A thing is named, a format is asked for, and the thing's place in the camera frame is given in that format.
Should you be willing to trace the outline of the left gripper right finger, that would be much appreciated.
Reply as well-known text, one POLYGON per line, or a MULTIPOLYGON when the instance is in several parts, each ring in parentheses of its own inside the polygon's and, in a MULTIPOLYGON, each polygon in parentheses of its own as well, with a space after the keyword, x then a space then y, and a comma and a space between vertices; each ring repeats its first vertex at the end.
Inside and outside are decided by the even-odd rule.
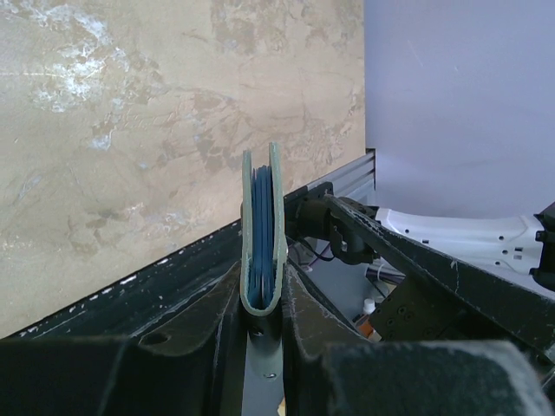
POLYGON ((542 388, 506 341, 372 342, 295 265, 282 288, 289 415, 540 415, 542 388))

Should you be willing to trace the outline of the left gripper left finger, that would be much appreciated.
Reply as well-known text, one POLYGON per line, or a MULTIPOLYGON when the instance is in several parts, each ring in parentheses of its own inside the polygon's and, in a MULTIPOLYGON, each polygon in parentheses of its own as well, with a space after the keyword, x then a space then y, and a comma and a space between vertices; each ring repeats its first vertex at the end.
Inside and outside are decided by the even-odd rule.
POLYGON ((245 373, 241 266, 141 339, 1 343, 3 415, 239 415, 245 373))

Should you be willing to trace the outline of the blue credit cards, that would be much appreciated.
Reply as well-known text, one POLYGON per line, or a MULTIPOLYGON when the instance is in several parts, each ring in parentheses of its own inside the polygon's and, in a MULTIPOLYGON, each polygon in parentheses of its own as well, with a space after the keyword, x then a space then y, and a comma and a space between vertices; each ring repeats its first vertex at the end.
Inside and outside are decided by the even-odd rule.
POLYGON ((265 309, 273 291, 273 204, 271 168, 260 166, 252 174, 253 252, 249 300, 265 309))

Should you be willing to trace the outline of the sage green card holder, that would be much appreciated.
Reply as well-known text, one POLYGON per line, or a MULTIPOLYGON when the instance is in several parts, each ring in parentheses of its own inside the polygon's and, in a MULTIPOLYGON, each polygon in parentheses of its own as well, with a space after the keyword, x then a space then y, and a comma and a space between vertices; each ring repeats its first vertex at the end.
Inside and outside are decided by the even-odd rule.
POLYGON ((269 161, 258 168, 251 151, 243 153, 242 192, 240 297, 247 313, 267 316, 281 297, 288 257, 278 143, 270 143, 269 161))

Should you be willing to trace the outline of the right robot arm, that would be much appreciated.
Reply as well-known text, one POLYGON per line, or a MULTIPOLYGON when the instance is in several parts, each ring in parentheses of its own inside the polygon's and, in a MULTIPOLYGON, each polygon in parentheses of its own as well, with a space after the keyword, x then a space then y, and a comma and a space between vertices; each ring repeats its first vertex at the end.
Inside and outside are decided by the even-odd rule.
POLYGON ((305 198, 293 229, 330 243, 346 264, 381 258, 554 357, 554 302, 486 271, 510 270, 554 290, 554 208, 501 219, 423 217, 326 195, 305 198))

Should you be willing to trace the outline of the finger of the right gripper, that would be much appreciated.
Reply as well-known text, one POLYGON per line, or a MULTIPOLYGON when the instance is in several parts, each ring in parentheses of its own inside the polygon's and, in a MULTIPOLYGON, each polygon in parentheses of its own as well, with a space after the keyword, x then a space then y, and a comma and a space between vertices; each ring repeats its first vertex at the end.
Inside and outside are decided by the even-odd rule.
POLYGON ((380 225, 348 204, 326 196, 331 216, 410 278, 436 287, 538 351, 554 349, 554 300, 478 269, 380 225))

